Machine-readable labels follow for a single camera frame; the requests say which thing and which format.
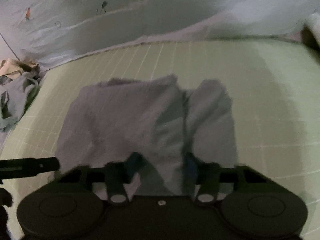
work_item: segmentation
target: gray cloth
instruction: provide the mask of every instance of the gray cloth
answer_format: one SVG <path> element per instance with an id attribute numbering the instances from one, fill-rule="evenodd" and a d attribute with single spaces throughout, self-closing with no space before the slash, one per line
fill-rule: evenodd
<path id="1" fill-rule="evenodd" d="M 148 161 L 136 194 L 181 195 L 182 151 L 236 163 L 231 100 L 219 81 L 184 91 L 173 75 L 151 82 L 113 79 L 84 87 L 71 104 L 55 156 L 64 173 L 77 165 L 103 167 L 140 152 Z"/>
<path id="2" fill-rule="evenodd" d="M 38 83 L 34 73 L 24 72 L 10 82 L 3 79 L 0 86 L 0 129 L 14 125 L 23 116 L 26 107 L 37 93 Z"/>
<path id="3" fill-rule="evenodd" d="M 0 76 L 0 85 L 8 84 L 12 81 L 11 78 L 8 78 L 7 76 Z"/>

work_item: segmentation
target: drawing on sheet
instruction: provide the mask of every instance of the drawing on sheet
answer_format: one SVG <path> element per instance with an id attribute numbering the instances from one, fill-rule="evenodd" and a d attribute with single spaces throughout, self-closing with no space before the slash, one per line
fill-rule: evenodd
<path id="1" fill-rule="evenodd" d="M 61 28 L 61 22 L 59 21 L 56 21 L 54 25 L 56 25 L 58 28 Z"/>
<path id="2" fill-rule="evenodd" d="M 102 10 L 100 9 L 100 13 L 99 13 L 99 15 L 101 15 L 101 14 L 105 14 L 105 13 L 106 13 L 106 9 L 105 9 L 105 7 L 107 6 L 107 4 L 108 4 L 108 2 L 107 2 L 107 1 L 103 1 L 102 6 L 101 6 Z"/>
<path id="3" fill-rule="evenodd" d="M 30 7 L 28 7 L 28 10 L 26 12 L 26 21 L 30 20 Z"/>

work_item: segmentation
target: green cutting mat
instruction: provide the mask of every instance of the green cutting mat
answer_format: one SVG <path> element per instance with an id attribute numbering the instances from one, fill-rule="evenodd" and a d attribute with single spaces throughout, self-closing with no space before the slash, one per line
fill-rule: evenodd
<path id="1" fill-rule="evenodd" d="M 306 240 L 320 235 L 320 58 L 276 40 L 158 43 L 85 57 L 47 74 L 39 95 L 10 133 L 1 159 L 54 156 L 71 102 L 86 85 L 111 77 L 155 79 L 169 73 L 184 88 L 220 79 L 233 99 L 239 162 L 247 163 L 308 204 Z M 19 201 L 48 174 L 4 182 L 15 204 L 10 230 L 21 236 Z"/>

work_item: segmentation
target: orange carrot print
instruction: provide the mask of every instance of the orange carrot print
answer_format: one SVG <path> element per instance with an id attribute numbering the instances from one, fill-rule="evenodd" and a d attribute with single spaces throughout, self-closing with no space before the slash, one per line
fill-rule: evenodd
<path id="1" fill-rule="evenodd" d="M 30 20 L 30 7 L 28 8 L 26 12 L 26 20 Z"/>

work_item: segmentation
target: folded cloth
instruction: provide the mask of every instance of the folded cloth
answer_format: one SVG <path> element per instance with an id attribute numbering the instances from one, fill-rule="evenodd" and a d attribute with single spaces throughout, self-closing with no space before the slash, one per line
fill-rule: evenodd
<path id="1" fill-rule="evenodd" d="M 36 96 L 38 83 L 34 73 L 24 72 L 17 79 L 0 86 L 0 129 L 14 125 Z"/>
<path id="2" fill-rule="evenodd" d="M 9 79 L 16 79 L 22 75 L 25 71 L 31 71 L 38 64 L 35 63 L 24 63 L 12 58 L 3 60 L 0 65 L 0 76 L 6 76 Z"/>
<path id="3" fill-rule="evenodd" d="M 182 152 L 236 163 L 231 100 L 218 81 L 184 91 L 170 75 L 151 82 L 112 79 L 84 87 L 71 104 L 55 156 L 60 172 L 103 167 L 141 153 L 140 195 L 181 195 Z"/>

